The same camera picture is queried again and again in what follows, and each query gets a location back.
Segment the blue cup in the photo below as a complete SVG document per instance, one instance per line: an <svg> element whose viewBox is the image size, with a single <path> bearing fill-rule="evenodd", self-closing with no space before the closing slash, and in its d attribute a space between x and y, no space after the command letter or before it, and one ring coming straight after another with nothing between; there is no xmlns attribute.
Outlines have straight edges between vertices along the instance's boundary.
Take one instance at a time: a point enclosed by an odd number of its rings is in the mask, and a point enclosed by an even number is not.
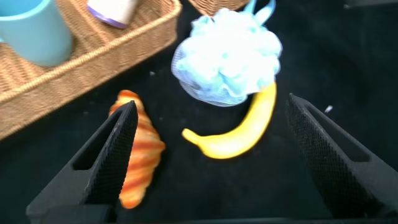
<svg viewBox="0 0 398 224"><path fill-rule="evenodd" d="M0 42L46 67L72 52L72 35L53 0L0 0Z"/></svg>

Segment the wicker tray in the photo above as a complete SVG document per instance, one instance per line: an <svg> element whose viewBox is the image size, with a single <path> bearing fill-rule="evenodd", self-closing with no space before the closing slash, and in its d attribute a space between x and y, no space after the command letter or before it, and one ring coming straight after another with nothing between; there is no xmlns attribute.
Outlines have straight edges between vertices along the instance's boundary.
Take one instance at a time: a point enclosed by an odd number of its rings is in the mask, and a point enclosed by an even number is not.
<svg viewBox="0 0 398 224"><path fill-rule="evenodd" d="M200 13L207 16L214 16L218 10L228 8L237 10L243 7L249 0L189 0Z"/></svg>
<svg viewBox="0 0 398 224"><path fill-rule="evenodd" d="M86 0L58 0L75 38L72 57L43 68L0 44L0 139L169 46L177 38L178 0L142 0L131 26L96 20Z"/></svg>

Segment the banana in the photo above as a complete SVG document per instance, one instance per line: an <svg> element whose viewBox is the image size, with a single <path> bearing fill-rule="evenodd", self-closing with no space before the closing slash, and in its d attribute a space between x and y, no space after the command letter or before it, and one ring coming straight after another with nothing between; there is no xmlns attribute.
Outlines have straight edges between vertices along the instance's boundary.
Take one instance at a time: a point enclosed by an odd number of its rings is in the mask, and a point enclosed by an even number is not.
<svg viewBox="0 0 398 224"><path fill-rule="evenodd" d="M276 83L256 93L246 117L234 130L220 135L199 136L189 129L182 136L197 145L208 157L228 159L252 148L266 130L271 120L276 99Z"/></svg>

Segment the black table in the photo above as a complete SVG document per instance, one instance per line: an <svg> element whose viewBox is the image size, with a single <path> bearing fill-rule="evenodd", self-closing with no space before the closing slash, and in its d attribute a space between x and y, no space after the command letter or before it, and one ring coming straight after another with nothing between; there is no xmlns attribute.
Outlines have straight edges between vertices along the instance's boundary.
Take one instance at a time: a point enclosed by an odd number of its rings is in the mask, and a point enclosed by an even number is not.
<svg viewBox="0 0 398 224"><path fill-rule="evenodd" d="M184 140L182 129L229 131L250 99L218 108L182 90L170 61L199 16L182 3L173 46L0 142L1 223L28 222L26 205L107 118L123 89L140 95L167 149L142 205L121 211L121 221L330 218L287 128L290 92L321 110L332 105L331 119L398 170L398 5L347 10L343 1L278 0L266 24L284 45L272 121L249 152L217 161Z"/></svg>

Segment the croissant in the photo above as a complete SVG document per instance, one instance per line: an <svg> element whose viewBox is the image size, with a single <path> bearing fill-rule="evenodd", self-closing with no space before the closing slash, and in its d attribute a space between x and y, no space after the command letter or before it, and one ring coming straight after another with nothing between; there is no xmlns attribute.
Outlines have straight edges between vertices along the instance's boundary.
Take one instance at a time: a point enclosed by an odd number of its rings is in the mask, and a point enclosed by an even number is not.
<svg viewBox="0 0 398 224"><path fill-rule="evenodd" d="M134 208L141 203L146 188L152 180L154 170L160 162L160 153L166 148L146 115L142 101L137 94L129 90L122 90L118 95L118 100L111 107L109 115L131 100L134 100L137 106L138 124L126 178L119 194L124 208Z"/></svg>

